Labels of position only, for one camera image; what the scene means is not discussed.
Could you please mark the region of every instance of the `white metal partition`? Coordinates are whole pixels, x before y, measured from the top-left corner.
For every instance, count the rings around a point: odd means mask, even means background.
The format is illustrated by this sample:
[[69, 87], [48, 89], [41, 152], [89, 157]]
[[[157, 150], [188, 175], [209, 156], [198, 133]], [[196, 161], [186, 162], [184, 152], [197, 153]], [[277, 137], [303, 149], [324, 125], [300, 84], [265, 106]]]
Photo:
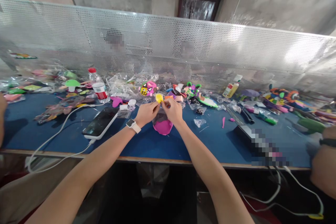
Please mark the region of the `white metal partition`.
[[[216, 91], [242, 74], [245, 87], [272, 79], [275, 87], [334, 95], [335, 50], [336, 38], [329, 36], [0, 0], [0, 56], [12, 68], [58, 60], [83, 72], [91, 66], [103, 75], [153, 72], [163, 83], [192, 81]], [[37, 59], [14, 59], [10, 51]]]

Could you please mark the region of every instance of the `phone screen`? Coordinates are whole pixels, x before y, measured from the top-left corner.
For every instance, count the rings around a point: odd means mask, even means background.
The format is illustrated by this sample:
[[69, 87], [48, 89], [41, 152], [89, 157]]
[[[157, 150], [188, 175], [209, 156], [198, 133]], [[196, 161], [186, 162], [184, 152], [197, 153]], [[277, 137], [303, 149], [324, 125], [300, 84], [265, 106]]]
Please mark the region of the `phone screen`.
[[82, 131], [82, 134], [98, 137], [100, 134], [102, 134], [104, 129], [107, 127], [117, 112], [117, 108], [104, 108]]

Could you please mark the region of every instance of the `plastic bottle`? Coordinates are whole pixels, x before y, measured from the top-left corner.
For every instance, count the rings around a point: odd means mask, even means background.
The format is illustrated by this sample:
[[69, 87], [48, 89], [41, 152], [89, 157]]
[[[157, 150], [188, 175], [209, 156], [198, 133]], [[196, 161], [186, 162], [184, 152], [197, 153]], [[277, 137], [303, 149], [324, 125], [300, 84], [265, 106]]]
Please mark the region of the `plastic bottle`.
[[234, 84], [229, 83], [226, 87], [226, 89], [223, 92], [223, 96], [226, 98], [231, 98], [235, 91], [237, 90], [237, 88], [239, 87], [239, 82], [242, 79], [242, 75], [236, 75], [236, 77], [233, 79], [233, 81], [235, 82]]
[[103, 79], [96, 73], [95, 68], [89, 68], [88, 70], [90, 73], [89, 79], [91, 81], [93, 90], [96, 93], [99, 102], [104, 103], [108, 98], [105, 83]]

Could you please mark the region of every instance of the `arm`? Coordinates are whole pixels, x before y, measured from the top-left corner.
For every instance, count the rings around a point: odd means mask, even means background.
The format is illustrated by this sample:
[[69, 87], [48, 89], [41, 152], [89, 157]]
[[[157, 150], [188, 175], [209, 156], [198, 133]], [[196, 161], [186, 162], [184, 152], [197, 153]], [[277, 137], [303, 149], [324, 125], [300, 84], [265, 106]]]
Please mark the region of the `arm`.
[[5, 134], [5, 111], [7, 108], [7, 101], [4, 98], [4, 95], [0, 93], [0, 147], [2, 146], [2, 142], [4, 141]]
[[[323, 139], [335, 139], [336, 126], [325, 128]], [[336, 200], [336, 148], [322, 145], [312, 161], [311, 182]]]
[[172, 99], [164, 102], [162, 107], [168, 119], [180, 133], [197, 173], [210, 192], [218, 223], [253, 224], [254, 221], [224, 168], [183, 121], [182, 106]]
[[[159, 108], [157, 102], [143, 104], [134, 120], [142, 128], [154, 119]], [[125, 127], [90, 153], [61, 181], [26, 224], [71, 224], [89, 189], [108, 171], [134, 135], [133, 129]]]

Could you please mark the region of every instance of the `window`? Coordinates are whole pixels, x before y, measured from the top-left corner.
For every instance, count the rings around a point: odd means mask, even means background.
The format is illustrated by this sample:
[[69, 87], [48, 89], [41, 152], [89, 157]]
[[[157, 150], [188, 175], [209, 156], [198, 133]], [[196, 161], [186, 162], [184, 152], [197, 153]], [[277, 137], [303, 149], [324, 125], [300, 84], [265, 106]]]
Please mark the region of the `window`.
[[221, 0], [179, 0], [178, 17], [214, 21]]

